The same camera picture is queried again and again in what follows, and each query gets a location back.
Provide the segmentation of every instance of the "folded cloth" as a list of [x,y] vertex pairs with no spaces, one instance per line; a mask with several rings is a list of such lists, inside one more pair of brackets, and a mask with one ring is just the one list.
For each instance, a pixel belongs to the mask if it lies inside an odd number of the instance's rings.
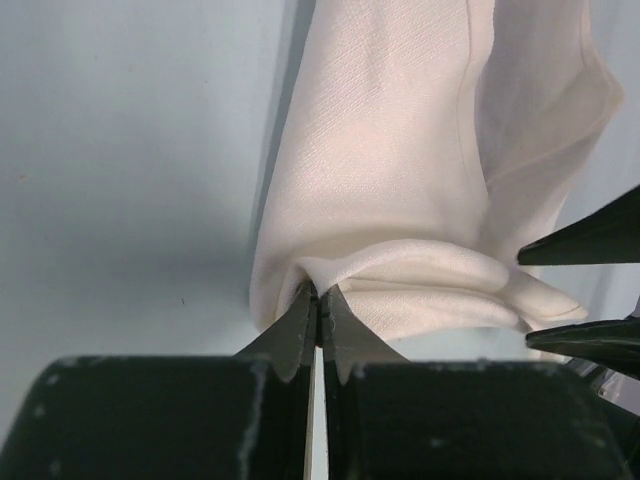
[[494,3],[318,0],[258,238],[259,328],[307,278],[385,339],[586,315],[514,258],[553,228],[620,87],[586,1]]

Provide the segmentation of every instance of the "textured fabric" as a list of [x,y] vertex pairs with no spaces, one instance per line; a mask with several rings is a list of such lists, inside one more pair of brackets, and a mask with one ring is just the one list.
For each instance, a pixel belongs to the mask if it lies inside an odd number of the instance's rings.
[[307,278],[385,339],[583,317],[514,256],[552,228],[619,98],[582,0],[318,0],[258,239],[258,326]]

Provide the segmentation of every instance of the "cloth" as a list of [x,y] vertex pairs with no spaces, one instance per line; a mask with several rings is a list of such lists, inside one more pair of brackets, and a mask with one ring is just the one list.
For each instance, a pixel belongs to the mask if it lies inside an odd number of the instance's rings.
[[251,282],[339,284],[384,339],[581,318],[520,269],[621,99],[583,0],[318,0]]

